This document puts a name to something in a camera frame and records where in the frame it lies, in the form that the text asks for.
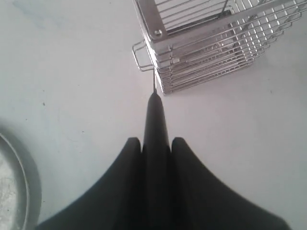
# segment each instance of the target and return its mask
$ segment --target white surface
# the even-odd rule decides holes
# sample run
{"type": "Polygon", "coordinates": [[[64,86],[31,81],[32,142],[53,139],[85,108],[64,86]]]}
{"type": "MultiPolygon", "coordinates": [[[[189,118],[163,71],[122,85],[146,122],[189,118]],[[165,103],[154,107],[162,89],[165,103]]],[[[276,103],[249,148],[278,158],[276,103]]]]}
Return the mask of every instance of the white surface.
{"type": "MultiPolygon", "coordinates": [[[[251,68],[164,97],[184,137],[231,188],[307,228],[307,15],[251,68]]],[[[43,221],[90,187],[128,137],[143,137],[152,73],[130,0],[0,0],[0,125],[42,180],[43,221]]]]}

